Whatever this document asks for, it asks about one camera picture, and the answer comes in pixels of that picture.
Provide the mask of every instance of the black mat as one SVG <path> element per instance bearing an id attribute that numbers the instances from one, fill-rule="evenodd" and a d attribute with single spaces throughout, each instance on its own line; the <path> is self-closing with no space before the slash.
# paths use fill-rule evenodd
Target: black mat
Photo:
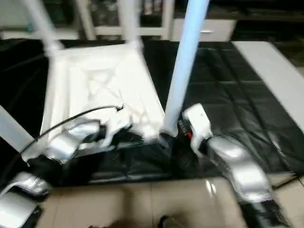
<path id="1" fill-rule="evenodd" d="M 100 41 L 63 41 L 66 47 L 96 46 Z M 43 113 L 48 60 L 33 40 L 0 42 L 0 104 L 33 136 Z M 147 41 L 144 56 L 162 106 L 165 108 L 178 43 Z M 200 43 L 184 107 L 203 107 L 214 133 L 231 133 L 270 172 L 304 172 L 304 135 L 258 75 L 231 43 Z M 15 154 L 0 141 L 1 168 Z M 197 161 L 185 144 L 173 151 L 159 145 L 103 153 L 74 160 L 65 184 L 86 181 L 150 181 L 216 176 L 207 161 Z"/>

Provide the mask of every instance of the tile floor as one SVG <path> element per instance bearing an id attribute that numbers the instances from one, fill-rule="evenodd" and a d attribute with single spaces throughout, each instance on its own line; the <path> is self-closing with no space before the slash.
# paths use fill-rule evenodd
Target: tile floor
<path id="1" fill-rule="evenodd" d="M 272 182 L 282 178 L 270 177 Z M 298 182 L 276 192 L 295 228 L 304 227 L 303 195 Z M 221 178 L 58 189 L 42 207 L 39 228 L 157 228 L 162 215 L 187 228 L 246 227 Z"/>

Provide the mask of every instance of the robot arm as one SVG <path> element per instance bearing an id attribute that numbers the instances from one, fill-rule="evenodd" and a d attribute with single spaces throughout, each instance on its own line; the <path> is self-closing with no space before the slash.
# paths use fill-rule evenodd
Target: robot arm
<path id="1" fill-rule="evenodd" d="M 200 104 L 183 113 L 192 131 L 191 147 L 207 156 L 230 182 L 249 228 L 290 228 L 276 203 L 271 184 L 248 149 L 231 136 L 213 136 Z"/>
<path id="2" fill-rule="evenodd" d="M 111 148 L 113 136 L 131 126 L 128 112 L 118 111 L 105 125 L 99 120 L 78 118 L 55 136 L 50 144 L 33 159 L 28 171 L 18 173 L 0 191 L 0 228 L 34 227 L 41 212 L 37 200 L 43 200 L 63 174 L 63 165 L 77 156 L 83 143 L 98 142 L 99 148 Z"/>

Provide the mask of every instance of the white pole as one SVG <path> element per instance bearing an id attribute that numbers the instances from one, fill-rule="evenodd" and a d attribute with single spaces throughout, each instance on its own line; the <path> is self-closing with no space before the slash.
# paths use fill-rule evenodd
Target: white pole
<path id="1" fill-rule="evenodd" d="M 123 28 L 123 38 L 136 49 L 141 48 L 139 37 L 140 22 L 138 0 L 117 0 L 120 26 Z"/>
<path id="2" fill-rule="evenodd" d="M 0 106 L 0 137 L 18 152 L 33 140 L 33 137 L 2 106 Z M 35 156 L 37 150 L 38 148 L 34 145 L 22 155 L 22 158 L 27 160 Z"/>
<path id="3" fill-rule="evenodd" d="M 44 5 L 39 0 L 22 0 L 22 2 L 28 9 L 34 28 L 42 39 L 45 51 L 52 55 L 63 49 L 63 45 L 57 40 L 55 27 Z"/>
<path id="4" fill-rule="evenodd" d="M 189 0 L 172 75 L 162 131 L 175 137 L 209 0 Z"/>

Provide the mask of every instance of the cabinet drawer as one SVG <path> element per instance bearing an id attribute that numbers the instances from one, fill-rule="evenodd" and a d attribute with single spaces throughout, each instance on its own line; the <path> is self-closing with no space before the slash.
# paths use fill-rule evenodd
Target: cabinet drawer
<path id="1" fill-rule="evenodd" d="M 179 41 L 184 25 L 184 19 L 175 19 L 171 41 Z M 200 41 L 229 41 L 235 27 L 235 20 L 210 19 L 204 22 L 200 33 Z"/>

